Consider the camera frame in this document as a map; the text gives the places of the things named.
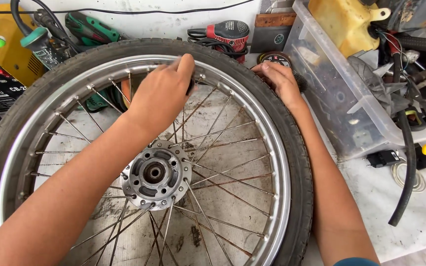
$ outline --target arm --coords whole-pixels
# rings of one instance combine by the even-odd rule
[[[284,102],[307,147],[313,175],[313,233],[324,265],[332,266],[349,257],[379,263],[356,202],[321,139],[292,70],[279,64],[263,63],[252,71],[262,77]]]
[[[4,222],[0,265],[50,266],[66,255],[106,189],[182,110],[194,66],[186,54],[151,72],[139,85],[132,107]],[[148,107],[156,102],[162,104]]]

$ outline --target wheel hub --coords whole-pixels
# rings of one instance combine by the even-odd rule
[[[162,210],[179,201],[192,177],[187,154],[169,141],[156,140],[123,170],[121,187],[129,201],[141,209]]]

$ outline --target tire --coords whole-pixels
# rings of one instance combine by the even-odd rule
[[[40,103],[65,82],[94,66],[127,56],[185,53],[231,75],[259,100],[274,121],[288,157],[292,198],[287,231],[273,265],[300,265],[310,234],[313,209],[310,164],[300,132],[281,100],[259,77],[236,60],[207,47],[170,39],[137,39],[99,46],[68,59],[38,79],[0,122],[0,176],[17,133]]]

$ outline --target white wall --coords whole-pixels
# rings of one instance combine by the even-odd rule
[[[182,11],[188,9],[218,8],[240,3],[243,0],[42,0],[52,10],[69,9],[108,9],[118,11]],[[261,0],[242,4],[230,9],[189,14],[146,14],[146,15],[116,15],[101,12],[85,11],[86,15],[94,17],[113,27],[128,39],[135,38],[170,38],[177,36],[186,40],[186,30],[189,28],[206,27],[228,19],[244,21],[251,29],[254,28],[255,15],[259,13]],[[25,10],[36,10],[39,6],[32,0],[21,0]],[[64,24],[64,15],[57,17]]]

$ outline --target wooden block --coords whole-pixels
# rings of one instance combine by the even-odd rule
[[[255,27],[292,26],[295,21],[295,13],[257,14]]]

